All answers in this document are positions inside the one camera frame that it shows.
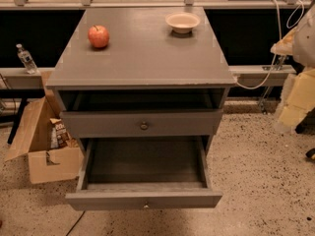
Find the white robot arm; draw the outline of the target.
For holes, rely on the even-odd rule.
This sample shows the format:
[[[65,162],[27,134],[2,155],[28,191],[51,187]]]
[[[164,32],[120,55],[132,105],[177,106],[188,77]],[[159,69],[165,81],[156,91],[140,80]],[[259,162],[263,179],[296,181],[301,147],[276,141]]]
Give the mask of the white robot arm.
[[[290,55],[304,67],[298,75],[287,76],[281,103],[275,113],[275,129],[289,133],[315,109],[315,4],[311,5],[296,27],[272,46],[271,52]]]

